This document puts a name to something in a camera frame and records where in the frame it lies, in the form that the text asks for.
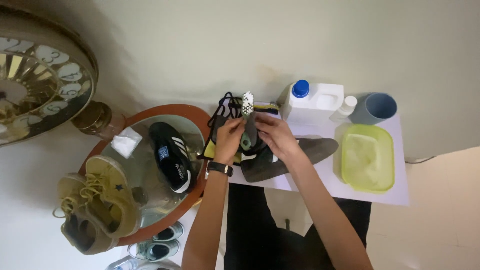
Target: floor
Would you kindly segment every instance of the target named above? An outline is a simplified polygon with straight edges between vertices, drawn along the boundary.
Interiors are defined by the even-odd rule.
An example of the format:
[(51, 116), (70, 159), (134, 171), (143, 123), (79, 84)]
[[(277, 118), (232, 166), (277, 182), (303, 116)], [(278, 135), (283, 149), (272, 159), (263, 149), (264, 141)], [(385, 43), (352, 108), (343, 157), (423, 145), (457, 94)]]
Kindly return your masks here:
[[(367, 252), (377, 270), (480, 269), (480, 147), (407, 164), (410, 206), (372, 204)], [(312, 224), (298, 192), (265, 189), (278, 227), (305, 235)], [(217, 259), (223, 269), (227, 201)], [(180, 221), (191, 227), (196, 209)], [(187, 234), (181, 237), (185, 243)], [(181, 253), (172, 258), (181, 262)]]

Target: wristwatch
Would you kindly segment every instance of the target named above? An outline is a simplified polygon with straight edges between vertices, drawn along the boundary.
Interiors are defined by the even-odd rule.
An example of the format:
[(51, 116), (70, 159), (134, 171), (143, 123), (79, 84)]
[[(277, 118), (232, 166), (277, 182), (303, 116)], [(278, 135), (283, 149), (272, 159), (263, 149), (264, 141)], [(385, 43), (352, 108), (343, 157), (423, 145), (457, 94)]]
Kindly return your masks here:
[(211, 161), (211, 162), (208, 163), (207, 172), (210, 172), (210, 171), (222, 172), (222, 173), (228, 175), (229, 177), (231, 177), (233, 175), (233, 168), (232, 167), (230, 167), (228, 165), (225, 165), (225, 164), (222, 164), (222, 163), (214, 162), (214, 161)]

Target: blue cap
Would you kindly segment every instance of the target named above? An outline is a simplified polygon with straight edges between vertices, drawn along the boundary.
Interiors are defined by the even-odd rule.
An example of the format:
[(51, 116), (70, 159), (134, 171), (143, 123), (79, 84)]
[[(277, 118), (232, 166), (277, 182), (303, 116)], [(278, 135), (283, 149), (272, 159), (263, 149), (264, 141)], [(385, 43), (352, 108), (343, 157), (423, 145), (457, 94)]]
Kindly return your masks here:
[(304, 98), (308, 95), (310, 86), (305, 80), (299, 80), (293, 85), (292, 94), (297, 98)]

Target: lime green plastic container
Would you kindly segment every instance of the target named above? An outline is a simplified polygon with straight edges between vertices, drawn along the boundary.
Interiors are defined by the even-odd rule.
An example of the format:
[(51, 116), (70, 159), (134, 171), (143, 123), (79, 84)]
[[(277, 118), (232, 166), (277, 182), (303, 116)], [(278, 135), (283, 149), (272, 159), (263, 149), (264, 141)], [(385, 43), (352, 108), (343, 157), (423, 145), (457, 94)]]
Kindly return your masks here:
[(355, 190), (383, 193), (395, 183), (393, 140), (383, 128), (354, 124), (343, 135), (342, 178)]

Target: white plastic jug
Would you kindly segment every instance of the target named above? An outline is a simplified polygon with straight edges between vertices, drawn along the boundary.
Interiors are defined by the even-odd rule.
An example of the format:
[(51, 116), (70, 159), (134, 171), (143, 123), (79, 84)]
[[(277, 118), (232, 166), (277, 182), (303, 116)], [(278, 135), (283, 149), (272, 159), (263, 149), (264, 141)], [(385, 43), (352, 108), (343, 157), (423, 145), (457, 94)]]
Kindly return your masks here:
[(309, 84), (305, 80), (290, 86), (281, 114), (288, 123), (321, 125), (342, 105), (343, 86)]

